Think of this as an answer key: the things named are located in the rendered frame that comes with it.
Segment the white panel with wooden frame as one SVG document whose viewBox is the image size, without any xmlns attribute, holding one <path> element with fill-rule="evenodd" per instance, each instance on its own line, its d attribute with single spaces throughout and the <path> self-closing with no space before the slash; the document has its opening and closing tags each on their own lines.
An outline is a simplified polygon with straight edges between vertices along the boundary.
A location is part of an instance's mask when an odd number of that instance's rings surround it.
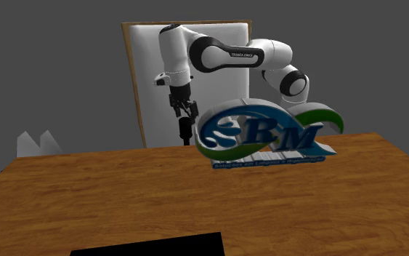
<svg viewBox="0 0 409 256">
<path fill-rule="evenodd" d="M 169 104 L 168 86 L 156 86 L 154 79 L 163 73 L 158 34 L 167 22 L 122 23 L 137 118 L 146 148 L 180 146 L 179 119 Z M 224 44 L 244 46 L 251 33 L 249 20 L 186 21 L 184 26 Z M 224 68 L 201 73 L 191 68 L 191 99 L 199 114 L 228 100 L 249 97 L 249 69 Z"/>
</svg>

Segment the blue green white logo sign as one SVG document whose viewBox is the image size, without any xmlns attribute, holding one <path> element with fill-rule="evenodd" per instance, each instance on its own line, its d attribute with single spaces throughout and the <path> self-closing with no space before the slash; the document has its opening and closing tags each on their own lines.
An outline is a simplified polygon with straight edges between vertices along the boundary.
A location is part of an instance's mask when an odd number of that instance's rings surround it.
<svg viewBox="0 0 409 256">
<path fill-rule="evenodd" d="M 201 116 L 195 144 L 214 169 L 316 163 L 336 154 L 315 140 L 325 124 L 344 131 L 342 116 L 322 103 L 284 109 L 267 100 L 236 99 Z"/>
</svg>

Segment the pale grey jagged object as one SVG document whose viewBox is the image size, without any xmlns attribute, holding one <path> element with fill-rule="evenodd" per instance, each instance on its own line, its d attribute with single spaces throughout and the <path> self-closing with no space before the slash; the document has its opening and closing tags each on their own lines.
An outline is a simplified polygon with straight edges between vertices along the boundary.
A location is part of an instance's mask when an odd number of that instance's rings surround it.
<svg viewBox="0 0 409 256">
<path fill-rule="evenodd" d="M 39 138 L 39 144 L 24 132 L 17 137 L 16 157 L 48 156 L 62 154 L 63 151 L 52 133 L 47 130 Z"/>
</svg>

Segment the wooden table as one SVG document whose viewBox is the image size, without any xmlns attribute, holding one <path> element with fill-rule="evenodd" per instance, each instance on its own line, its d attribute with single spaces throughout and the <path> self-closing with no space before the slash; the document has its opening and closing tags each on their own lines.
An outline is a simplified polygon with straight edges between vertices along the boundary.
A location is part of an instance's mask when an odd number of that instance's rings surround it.
<svg viewBox="0 0 409 256">
<path fill-rule="evenodd" d="M 225 256 L 409 256 L 409 155 L 325 136 L 324 162 L 213 169 L 196 148 L 15 159 L 0 173 L 0 256 L 220 232 Z"/>
</svg>

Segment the black cylindrical object on stem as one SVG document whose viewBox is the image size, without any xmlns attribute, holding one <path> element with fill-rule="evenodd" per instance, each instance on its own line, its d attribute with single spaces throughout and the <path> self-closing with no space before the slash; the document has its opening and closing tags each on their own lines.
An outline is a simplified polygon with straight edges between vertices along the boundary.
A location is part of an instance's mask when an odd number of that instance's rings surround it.
<svg viewBox="0 0 409 256">
<path fill-rule="evenodd" d="M 192 122 L 189 117 L 181 117 L 179 119 L 179 137 L 183 141 L 183 145 L 190 145 L 190 139 L 193 136 Z"/>
</svg>

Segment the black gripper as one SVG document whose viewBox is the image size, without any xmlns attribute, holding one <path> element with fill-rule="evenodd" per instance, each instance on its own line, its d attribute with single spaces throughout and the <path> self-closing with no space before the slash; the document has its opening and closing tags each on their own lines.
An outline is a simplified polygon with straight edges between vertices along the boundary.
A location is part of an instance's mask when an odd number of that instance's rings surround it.
<svg viewBox="0 0 409 256">
<path fill-rule="evenodd" d="M 191 96 L 190 83 L 187 83 L 186 85 L 180 87 L 170 86 L 169 89 L 170 89 L 169 102 L 171 107 L 174 109 L 175 116 L 177 118 L 182 116 L 181 108 L 178 105 L 179 103 L 185 104 L 185 110 L 190 118 L 196 118 L 197 116 L 199 116 L 197 103 L 194 100 L 193 101 L 190 100 Z"/>
</svg>

